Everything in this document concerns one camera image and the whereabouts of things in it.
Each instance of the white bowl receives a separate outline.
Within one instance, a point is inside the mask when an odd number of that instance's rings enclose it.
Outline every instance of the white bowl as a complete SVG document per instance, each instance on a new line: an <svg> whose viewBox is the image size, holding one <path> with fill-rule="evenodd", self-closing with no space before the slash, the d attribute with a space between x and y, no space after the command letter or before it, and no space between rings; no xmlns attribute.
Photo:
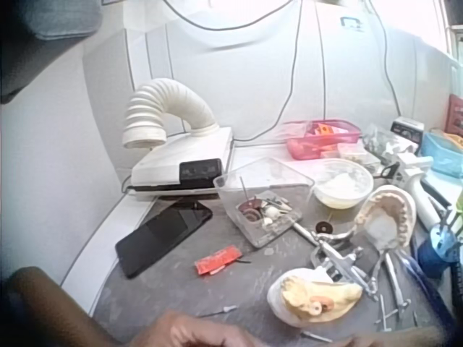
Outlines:
<svg viewBox="0 0 463 347"><path fill-rule="evenodd" d="M315 196L326 206L345 210L363 201L373 190L373 176L363 166L344 159L317 162Z"/></svg>

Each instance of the red package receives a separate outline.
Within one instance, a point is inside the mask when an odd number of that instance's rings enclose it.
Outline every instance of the red package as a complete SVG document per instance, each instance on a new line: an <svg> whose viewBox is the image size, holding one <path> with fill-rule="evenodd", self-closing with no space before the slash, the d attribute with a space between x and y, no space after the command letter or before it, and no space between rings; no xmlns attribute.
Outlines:
<svg viewBox="0 0 463 347"><path fill-rule="evenodd" d="M220 251L195 262L196 270L199 275L210 273L223 267L224 265L234 262L242 256L242 253L235 246L228 246Z"/></svg>

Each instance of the white machine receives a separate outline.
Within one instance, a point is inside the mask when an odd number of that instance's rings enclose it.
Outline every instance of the white machine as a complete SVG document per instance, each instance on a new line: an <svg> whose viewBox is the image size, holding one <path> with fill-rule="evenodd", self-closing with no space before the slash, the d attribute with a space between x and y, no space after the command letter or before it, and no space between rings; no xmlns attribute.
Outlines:
<svg viewBox="0 0 463 347"><path fill-rule="evenodd" d="M191 130L167 138L163 115ZM151 195L207 194L229 163L232 129L220 128L205 101L179 82L156 79L141 85L126 112L123 144L151 151L132 169L132 187Z"/></svg>

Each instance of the pink plastic basket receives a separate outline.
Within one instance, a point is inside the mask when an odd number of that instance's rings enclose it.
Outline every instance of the pink plastic basket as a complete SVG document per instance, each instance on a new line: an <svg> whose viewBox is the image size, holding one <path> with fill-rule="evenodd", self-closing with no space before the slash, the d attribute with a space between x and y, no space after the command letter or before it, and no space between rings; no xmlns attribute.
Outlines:
<svg viewBox="0 0 463 347"><path fill-rule="evenodd" d="M342 134L324 134L315 135L314 131L319 124L325 124L330 127L347 130ZM333 145L338 143L356 143L360 137L361 131L354 124L341 119L330 119L325 121L311 121L307 126L304 137L291 138L286 140L286 146L291 156L296 160L319 159L321 153L325 150L332 150Z"/></svg>

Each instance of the hand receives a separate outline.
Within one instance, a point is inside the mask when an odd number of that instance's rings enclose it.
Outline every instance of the hand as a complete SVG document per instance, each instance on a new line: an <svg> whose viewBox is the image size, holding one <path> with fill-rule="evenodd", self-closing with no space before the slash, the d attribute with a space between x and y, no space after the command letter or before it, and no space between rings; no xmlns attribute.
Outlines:
<svg viewBox="0 0 463 347"><path fill-rule="evenodd" d="M173 311L166 312L134 338L130 347L264 347L247 331L201 320Z"/></svg>

